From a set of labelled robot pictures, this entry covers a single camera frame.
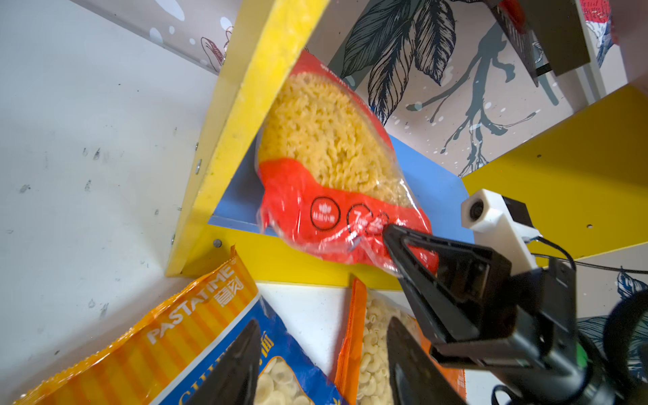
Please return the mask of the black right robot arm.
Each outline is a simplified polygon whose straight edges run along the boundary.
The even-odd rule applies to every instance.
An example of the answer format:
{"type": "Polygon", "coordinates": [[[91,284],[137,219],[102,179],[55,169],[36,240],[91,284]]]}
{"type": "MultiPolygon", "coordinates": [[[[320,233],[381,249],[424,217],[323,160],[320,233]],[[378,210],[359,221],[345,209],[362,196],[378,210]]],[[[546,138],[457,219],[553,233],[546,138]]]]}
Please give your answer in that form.
{"type": "Polygon", "coordinates": [[[511,262],[486,246],[390,225],[383,239],[430,347],[418,346],[392,319],[389,377],[397,404],[460,404],[442,368],[488,371],[491,397],[511,404],[644,404],[647,382],[629,356],[647,359],[636,342],[647,293],[619,302],[597,346],[577,327],[576,271],[557,259],[513,274],[511,262]]]}

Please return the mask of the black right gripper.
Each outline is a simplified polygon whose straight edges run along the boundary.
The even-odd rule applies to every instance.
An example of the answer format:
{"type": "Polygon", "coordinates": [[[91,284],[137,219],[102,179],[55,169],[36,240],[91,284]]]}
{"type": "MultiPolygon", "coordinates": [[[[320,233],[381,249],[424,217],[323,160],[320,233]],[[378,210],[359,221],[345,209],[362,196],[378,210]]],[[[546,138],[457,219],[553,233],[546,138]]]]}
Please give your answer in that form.
{"type": "Polygon", "coordinates": [[[418,325],[447,367],[494,374],[580,369],[575,269],[559,259],[511,278],[497,251],[390,224],[383,240],[418,325]]]}

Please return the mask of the red macaroni bag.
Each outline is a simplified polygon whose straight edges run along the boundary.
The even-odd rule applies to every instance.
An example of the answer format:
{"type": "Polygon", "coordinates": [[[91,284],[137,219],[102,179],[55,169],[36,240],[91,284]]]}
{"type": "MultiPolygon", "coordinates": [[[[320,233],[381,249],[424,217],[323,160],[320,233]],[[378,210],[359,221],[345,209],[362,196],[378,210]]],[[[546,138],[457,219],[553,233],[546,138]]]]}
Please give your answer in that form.
{"type": "Polygon", "coordinates": [[[256,150],[261,227],[299,251],[396,273],[384,229],[432,231],[385,128],[310,52],[285,80],[256,150]]]}

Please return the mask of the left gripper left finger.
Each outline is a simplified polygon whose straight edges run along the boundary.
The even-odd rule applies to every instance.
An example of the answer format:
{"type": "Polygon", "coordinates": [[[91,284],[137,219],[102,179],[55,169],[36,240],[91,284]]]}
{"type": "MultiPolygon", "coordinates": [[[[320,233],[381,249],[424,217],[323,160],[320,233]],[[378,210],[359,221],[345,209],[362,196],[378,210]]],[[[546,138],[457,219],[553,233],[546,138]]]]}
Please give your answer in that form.
{"type": "Polygon", "coordinates": [[[261,330],[251,320],[187,404],[253,405],[258,387],[261,330]]]}

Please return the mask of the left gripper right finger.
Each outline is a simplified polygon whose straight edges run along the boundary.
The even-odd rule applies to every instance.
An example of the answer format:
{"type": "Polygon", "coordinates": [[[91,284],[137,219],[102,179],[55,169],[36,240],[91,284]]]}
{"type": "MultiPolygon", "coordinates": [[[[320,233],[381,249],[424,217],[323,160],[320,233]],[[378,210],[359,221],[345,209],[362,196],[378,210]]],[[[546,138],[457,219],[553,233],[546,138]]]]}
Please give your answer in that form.
{"type": "Polygon", "coordinates": [[[389,322],[386,342],[394,404],[466,404],[396,317],[389,322]]]}

